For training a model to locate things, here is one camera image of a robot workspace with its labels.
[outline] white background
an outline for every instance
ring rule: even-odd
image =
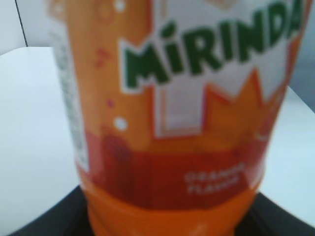
[[[0,31],[0,55],[25,47],[14,0],[0,0]]]

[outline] white label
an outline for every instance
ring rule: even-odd
[[[78,164],[88,172],[89,156],[85,139],[84,123],[75,77],[71,46],[69,44],[66,26],[57,20],[52,21],[51,38],[59,69],[60,84],[66,113],[69,119],[70,131],[75,148],[75,158]]]

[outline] orange soda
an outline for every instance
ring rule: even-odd
[[[97,236],[233,235],[312,0],[51,0]]]

